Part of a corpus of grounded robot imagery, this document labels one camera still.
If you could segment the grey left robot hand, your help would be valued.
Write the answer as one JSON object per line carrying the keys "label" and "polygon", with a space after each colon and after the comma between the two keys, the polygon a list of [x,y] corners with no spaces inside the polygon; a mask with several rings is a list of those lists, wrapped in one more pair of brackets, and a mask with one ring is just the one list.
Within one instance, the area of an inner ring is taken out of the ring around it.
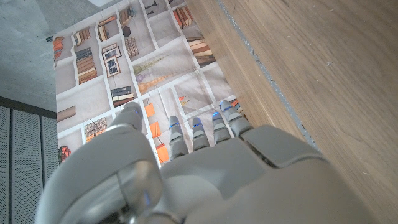
{"label": "grey left robot hand", "polygon": [[324,155],[293,135],[251,126],[228,101],[211,146],[193,120],[189,152],[169,119],[171,159],[159,166],[130,102],[103,134],[51,175],[36,223],[375,223]]}

